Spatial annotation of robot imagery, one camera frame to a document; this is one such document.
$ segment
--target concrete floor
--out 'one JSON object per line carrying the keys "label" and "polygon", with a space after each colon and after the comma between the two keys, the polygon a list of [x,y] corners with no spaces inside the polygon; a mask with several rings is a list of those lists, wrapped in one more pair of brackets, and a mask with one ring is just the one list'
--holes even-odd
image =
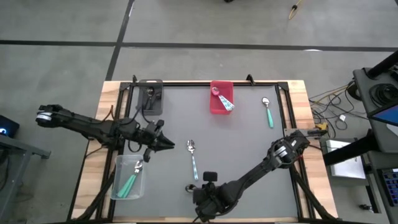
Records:
{"label": "concrete floor", "polygon": [[[305,0],[292,21],[293,0],[136,0],[125,42],[397,47],[398,6],[393,0]],[[3,0],[0,40],[115,42],[127,0]],[[52,151],[35,158],[23,189],[34,195],[18,203],[13,217],[28,223],[67,217],[87,141],[64,129],[34,122],[41,104],[58,103],[93,116],[112,47],[0,45],[0,113],[21,123],[21,141]],[[372,67],[389,52],[122,48],[113,80],[244,79],[305,80],[308,95],[347,84],[352,71]],[[356,111],[361,102],[352,100]],[[349,104],[343,99],[344,108]],[[362,137],[369,123],[347,117],[343,138]],[[364,187],[331,180],[339,217],[387,223],[386,215],[357,208],[368,203]]]}

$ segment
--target red plastic bin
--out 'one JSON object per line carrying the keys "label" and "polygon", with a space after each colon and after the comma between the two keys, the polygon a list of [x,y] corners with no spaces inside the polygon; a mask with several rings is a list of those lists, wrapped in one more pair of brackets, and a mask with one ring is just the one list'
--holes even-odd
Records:
{"label": "red plastic bin", "polygon": [[230,114],[232,111],[227,111],[218,98],[211,93],[211,89],[217,87],[220,95],[223,95],[229,102],[234,103],[234,83],[226,81],[212,81],[210,83],[210,113],[212,114]]}

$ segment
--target wooden table frame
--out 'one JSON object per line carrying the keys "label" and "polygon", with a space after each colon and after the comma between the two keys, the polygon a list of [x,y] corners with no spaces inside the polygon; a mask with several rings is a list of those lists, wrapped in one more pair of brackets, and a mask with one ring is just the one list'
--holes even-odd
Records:
{"label": "wooden table frame", "polygon": [[[307,92],[302,80],[288,80],[288,81],[242,81],[229,80],[235,85],[249,86],[249,85],[274,85],[277,91],[280,112],[282,117],[282,125],[284,128],[300,128],[310,129],[314,127],[312,113],[308,102]],[[211,81],[164,81],[168,86],[187,86],[189,84],[195,86],[208,86]],[[96,119],[103,119],[111,107],[116,105],[115,115],[122,118],[124,114],[129,114],[131,107],[132,88],[131,82],[105,82],[99,100],[99,106],[96,114]],[[312,141],[313,145],[318,146],[317,141]],[[86,153],[99,148],[100,145],[96,141],[89,142]],[[119,153],[123,153],[123,148],[119,149]],[[114,156],[118,152],[110,150],[98,151],[83,161],[81,173],[78,183],[76,185],[75,195],[72,200],[70,213],[68,219],[80,216],[96,194],[100,191],[106,177],[109,176],[109,168],[113,167]],[[337,212],[330,189],[326,168],[323,163],[322,152],[318,149],[309,147],[305,150],[303,160],[301,163],[296,163],[297,169],[301,172],[302,177],[307,181],[311,191],[315,194],[317,199],[326,208],[326,210],[337,217]],[[292,181],[296,196],[298,217],[284,217],[284,218],[229,218],[217,219],[216,222],[296,222],[297,218],[319,218],[318,213],[313,212],[313,208],[308,204],[306,196],[304,196],[300,187]],[[109,191],[101,204],[102,212],[96,212],[92,218],[108,218],[113,222],[191,222],[191,218],[142,218],[142,217],[113,217],[114,201],[109,198]]]}

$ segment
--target metal stand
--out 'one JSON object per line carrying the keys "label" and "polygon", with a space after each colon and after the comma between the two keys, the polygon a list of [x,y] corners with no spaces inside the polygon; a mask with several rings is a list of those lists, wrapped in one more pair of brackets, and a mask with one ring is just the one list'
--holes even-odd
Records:
{"label": "metal stand", "polygon": [[0,149],[8,150],[9,155],[7,159],[11,160],[11,162],[7,162],[7,166],[9,166],[6,168],[8,178],[3,190],[0,192],[0,220],[5,220],[10,214],[9,205],[17,194],[18,186],[22,182],[22,177],[24,176],[31,155],[36,154],[42,159],[48,159],[51,152],[24,144],[3,135],[0,135]]}
{"label": "metal stand", "polygon": [[360,156],[372,150],[379,150],[379,146],[377,145],[377,141],[373,133],[345,147],[324,154],[323,160],[325,161],[326,166],[330,166],[339,162],[343,162],[347,159]]}

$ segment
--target teal handle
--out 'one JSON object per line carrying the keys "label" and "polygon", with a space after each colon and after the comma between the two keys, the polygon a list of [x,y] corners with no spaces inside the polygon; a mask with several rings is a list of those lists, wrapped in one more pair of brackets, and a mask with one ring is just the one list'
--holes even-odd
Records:
{"label": "teal handle", "polygon": [[136,180],[137,175],[133,174],[128,180],[127,182],[124,184],[124,186],[122,187],[122,189],[119,191],[118,193],[118,197],[119,198],[126,198],[131,190],[132,185],[134,184],[134,181]]}
{"label": "teal handle", "polygon": [[272,120],[272,115],[271,115],[271,110],[267,108],[267,114],[268,114],[268,124],[270,128],[274,127],[274,121]]}

